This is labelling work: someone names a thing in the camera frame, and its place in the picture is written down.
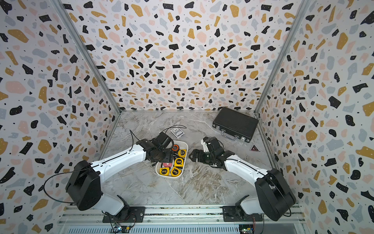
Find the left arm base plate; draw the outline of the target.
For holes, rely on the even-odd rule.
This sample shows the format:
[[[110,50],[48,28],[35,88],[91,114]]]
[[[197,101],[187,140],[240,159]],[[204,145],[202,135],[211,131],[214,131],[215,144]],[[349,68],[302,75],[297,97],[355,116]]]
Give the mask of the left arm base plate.
[[[117,215],[105,214],[103,223],[141,223],[143,222],[146,207],[130,206],[123,208]]]

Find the pink tape measure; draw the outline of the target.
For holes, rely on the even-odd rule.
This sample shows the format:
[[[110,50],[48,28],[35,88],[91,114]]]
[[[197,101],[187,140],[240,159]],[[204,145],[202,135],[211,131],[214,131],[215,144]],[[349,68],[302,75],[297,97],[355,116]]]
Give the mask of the pink tape measure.
[[[161,163],[162,168],[170,168],[172,167],[172,163]]]

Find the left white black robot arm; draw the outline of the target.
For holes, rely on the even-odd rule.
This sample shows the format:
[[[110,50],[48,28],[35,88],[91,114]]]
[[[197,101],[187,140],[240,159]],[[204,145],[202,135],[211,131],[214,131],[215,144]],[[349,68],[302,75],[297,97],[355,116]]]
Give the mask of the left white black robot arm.
[[[164,132],[151,140],[142,139],[130,148],[103,160],[79,162],[72,171],[66,192],[81,211],[101,210],[112,216],[127,215],[129,206],[121,197],[103,192],[101,185],[122,170],[143,162],[169,162],[174,141]]]

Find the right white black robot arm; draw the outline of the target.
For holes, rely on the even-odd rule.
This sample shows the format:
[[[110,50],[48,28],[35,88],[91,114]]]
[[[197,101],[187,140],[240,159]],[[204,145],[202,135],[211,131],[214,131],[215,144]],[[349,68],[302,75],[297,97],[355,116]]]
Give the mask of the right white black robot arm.
[[[192,162],[234,173],[256,189],[256,197],[244,196],[235,203],[233,211],[224,211],[229,221],[252,220],[256,215],[278,221],[291,211],[297,200],[279,170],[262,169],[246,162],[234,152],[226,151],[216,137],[205,137],[201,144],[202,150],[194,149],[189,154]]]

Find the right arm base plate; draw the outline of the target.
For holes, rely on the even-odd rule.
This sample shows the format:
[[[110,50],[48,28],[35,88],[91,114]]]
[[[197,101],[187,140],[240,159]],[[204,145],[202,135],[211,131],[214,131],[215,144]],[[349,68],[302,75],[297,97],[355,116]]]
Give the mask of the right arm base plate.
[[[247,214],[240,206],[223,206],[224,222],[253,222],[264,220],[261,214]]]

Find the white plastic storage box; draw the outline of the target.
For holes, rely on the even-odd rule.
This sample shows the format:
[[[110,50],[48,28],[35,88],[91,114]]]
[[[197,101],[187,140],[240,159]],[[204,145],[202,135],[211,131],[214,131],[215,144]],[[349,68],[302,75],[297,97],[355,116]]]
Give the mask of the white plastic storage box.
[[[185,143],[185,142],[183,142],[183,141],[178,141],[178,140],[175,140],[174,141],[174,144],[177,144],[178,146],[179,146],[179,149],[186,149],[187,150],[187,153],[188,153],[188,150],[189,150],[189,147],[188,147],[188,144],[187,143]],[[171,162],[170,163],[172,163],[172,167],[170,167],[170,170],[174,167],[174,160],[176,159],[176,158],[179,158],[178,157],[178,152],[174,152],[174,151],[172,151],[171,150]],[[163,177],[163,178],[169,178],[169,179],[178,179],[178,178],[180,178],[181,176],[182,176],[182,174],[183,174],[183,172],[184,172],[184,170],[185,170],[185,168],[186,168],[186,164],[187,164],[187,155],[186,155],[186,157],[185,158],[183,158],[184,159],[184,167],[183,168],[180,168],[181,170],[182,170],[182,173],[180,174],[180,176],[178,176],[178,177],[172,177],[172,176],[163,176],[163,175],[160,175],[159,174],[159,169],[161,168],[161,162],[158,162],[157,164],[156,164],[156,167],[155,167],[155,172],[156,172],[156,174],[158,175],[158,176],[160,176],[160,177]]]

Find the black orange tape measure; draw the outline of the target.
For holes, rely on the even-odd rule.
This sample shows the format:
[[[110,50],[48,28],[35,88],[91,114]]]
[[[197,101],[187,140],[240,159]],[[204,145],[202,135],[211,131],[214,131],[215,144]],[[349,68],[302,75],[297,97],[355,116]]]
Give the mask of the black orange tape measure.
[[[172,147],[172,151],[178,152],[179,151],[179,146],[177,144],[174,144]]]

